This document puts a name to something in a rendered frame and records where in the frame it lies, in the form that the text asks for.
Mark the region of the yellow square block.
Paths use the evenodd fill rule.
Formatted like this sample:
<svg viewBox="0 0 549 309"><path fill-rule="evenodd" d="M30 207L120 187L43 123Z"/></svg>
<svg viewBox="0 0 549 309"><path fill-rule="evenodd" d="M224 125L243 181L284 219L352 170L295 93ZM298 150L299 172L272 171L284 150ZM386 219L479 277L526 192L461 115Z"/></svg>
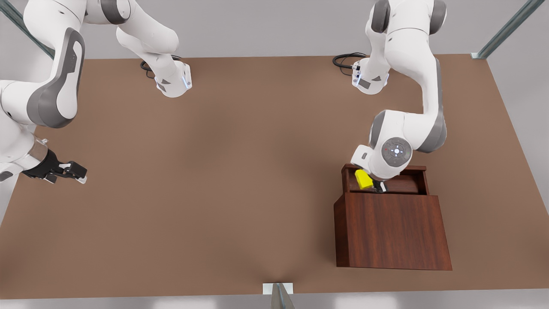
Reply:
<svg viewBox="0 0 549 309"><path fill-rule="evenodd" d="M364 170L355 170L355 178L360 190L373 188L373 179Z"/></svg>

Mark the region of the dark wooden drawer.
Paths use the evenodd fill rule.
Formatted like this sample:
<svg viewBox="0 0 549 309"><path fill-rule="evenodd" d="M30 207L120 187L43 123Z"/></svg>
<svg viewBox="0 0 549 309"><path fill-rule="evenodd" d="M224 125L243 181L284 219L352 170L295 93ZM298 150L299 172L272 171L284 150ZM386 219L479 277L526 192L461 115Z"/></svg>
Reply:
<svg viewBox="0 0 549 309"><path fill-rule="evenodd" d="M357 166L345 164L341 169L343 192L376 193L375 188L359 188L355 177ZM407 166L400 174L386 182L387 194L429 195L427 167Z"/></svg>

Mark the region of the dark wooden cabinet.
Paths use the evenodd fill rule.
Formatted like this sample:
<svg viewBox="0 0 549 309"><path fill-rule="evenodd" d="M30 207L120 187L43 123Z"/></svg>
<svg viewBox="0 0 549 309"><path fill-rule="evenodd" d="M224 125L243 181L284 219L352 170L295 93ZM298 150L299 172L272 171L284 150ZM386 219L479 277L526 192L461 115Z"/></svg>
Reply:
<svg viewBox="0 0 549 309"><path fill-rule="evenodd" d="M338 267L452 270L437 196L345 192L334 212Z"/></svg>

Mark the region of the silver frame post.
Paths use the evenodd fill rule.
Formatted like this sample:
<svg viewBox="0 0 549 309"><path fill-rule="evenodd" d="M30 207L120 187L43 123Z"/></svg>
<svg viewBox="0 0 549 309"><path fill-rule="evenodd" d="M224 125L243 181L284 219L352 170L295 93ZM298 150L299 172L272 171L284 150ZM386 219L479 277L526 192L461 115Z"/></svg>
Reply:
<svg viewBox="0 0 549 309"><path fill-rule="evenodd" d="M54 59L55 51L46 45L43 45L36 39L26 27L23 16L11 2L8 0L0 0L0 12L2 12L15 26L17 26L31 41L33 41L41 50L44 51L51 59Z"/></svg>
<svg viewBox="0 0 549 309"><path fill-rule="evenodd" d="M296 309L290 299L293 283L263 283L263 295L271 295L270 309Z"/></svg>
<svg viewBox="0 0 549 309"><path fill-rule="evenodd" d="M545 0L527 0L480 51L470 54L472 59L487 59L544 2Z"/></svg>

